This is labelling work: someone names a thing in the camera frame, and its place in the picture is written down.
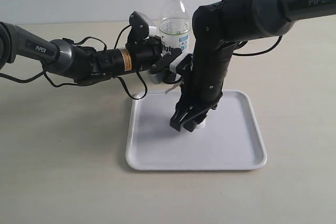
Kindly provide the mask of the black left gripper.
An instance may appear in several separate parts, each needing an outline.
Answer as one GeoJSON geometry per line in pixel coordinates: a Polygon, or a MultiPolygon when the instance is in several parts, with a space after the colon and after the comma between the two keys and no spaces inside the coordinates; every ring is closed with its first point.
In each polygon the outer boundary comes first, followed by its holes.
{"type": "Polygon", "coordinates": [[[130,73],[150,69],[162,54],[162,43],[159,37],[149,37],[141,41],[128,39],[125,47],[132,60],[130,73]]]}

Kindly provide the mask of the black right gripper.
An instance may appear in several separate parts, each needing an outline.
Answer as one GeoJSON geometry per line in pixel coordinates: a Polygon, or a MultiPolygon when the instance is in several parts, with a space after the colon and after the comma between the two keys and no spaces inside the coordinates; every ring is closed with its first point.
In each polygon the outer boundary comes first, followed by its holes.
{"type": "Polygon", "coordinates": [[[193,132],[217,106],[232,58],[231,53],[186,54],[178,57],[176,73],[182,77],[181,96],[170,118],[176,131],[193,132]]]}

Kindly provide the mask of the left grey black robot arm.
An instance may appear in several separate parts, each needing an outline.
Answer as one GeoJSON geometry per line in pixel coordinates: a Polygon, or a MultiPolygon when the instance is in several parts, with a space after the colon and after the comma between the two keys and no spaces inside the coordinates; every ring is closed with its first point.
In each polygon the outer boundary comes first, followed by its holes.
{"type": "Polygon", "coordinates": [[[75,86],[90,86],[120,76],[149,70],[160,58],[158,36],[137,39],[130,30],[123,48],[101,51],[70,39],[46,41],[27,30],[1,23],[1,67],[13,63],[16,56],[39,61],[44,73],[73,80],[75,86]]]}

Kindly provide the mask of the right grey black robot arm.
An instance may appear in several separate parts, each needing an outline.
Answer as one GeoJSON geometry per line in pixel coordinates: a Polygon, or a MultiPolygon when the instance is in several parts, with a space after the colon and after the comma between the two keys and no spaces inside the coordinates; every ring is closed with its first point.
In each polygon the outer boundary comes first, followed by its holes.
{"type": "Polygon", "coordinates": [[[295,22],[335,14],[335,0],[220,0],[193,14],[193,52],[177,67],[181,97],[170,126],[190,132],[214,110],[230,60],[244,43],[281,38],[295,22]]]}

